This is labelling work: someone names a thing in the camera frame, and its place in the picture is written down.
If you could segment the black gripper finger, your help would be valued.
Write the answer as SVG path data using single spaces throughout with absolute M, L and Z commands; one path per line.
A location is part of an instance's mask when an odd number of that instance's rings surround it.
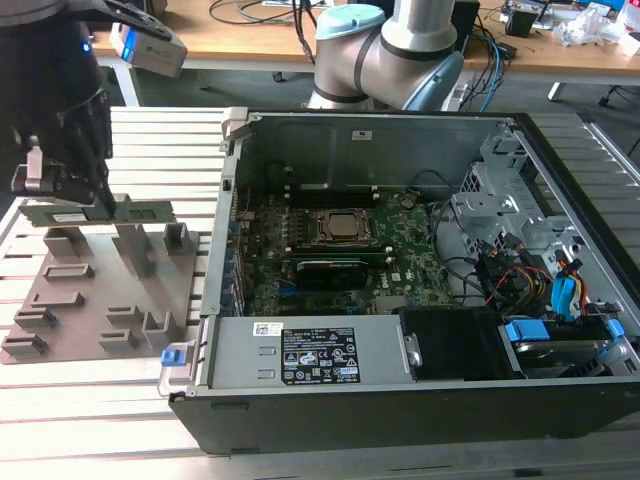
M 108 184 L 106 160 L 113 155 L 111 108 L 106 92 L 59 114 L 62 128 L 64 176 L 59 190 L 64 200 L 91 206 L 90 219 L 115 216 L 115 199 Z

